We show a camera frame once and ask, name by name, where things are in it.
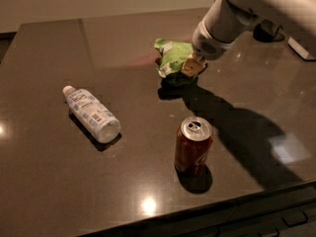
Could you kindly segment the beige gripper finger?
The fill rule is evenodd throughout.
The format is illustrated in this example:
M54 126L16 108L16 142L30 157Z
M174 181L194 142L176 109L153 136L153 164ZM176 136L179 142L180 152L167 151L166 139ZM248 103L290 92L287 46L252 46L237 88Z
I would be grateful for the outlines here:
M181 72L187 77L197 76L206 66L205 59L199 54L191 53L183 64Z

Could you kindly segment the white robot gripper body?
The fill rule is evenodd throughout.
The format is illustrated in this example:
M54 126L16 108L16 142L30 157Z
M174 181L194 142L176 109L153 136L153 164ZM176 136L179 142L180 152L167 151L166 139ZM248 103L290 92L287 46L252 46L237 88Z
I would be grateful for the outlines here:
M218 59L259 21L259 6L259 0L215 0L193 34L197 60Z

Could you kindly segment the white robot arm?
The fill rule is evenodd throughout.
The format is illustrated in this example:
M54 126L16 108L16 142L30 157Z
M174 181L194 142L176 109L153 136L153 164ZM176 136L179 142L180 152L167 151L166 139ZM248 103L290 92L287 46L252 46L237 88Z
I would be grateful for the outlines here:
M262 20L283 28L299 49L316 56L316 0L215 0L193 34L182 73L198 75Z

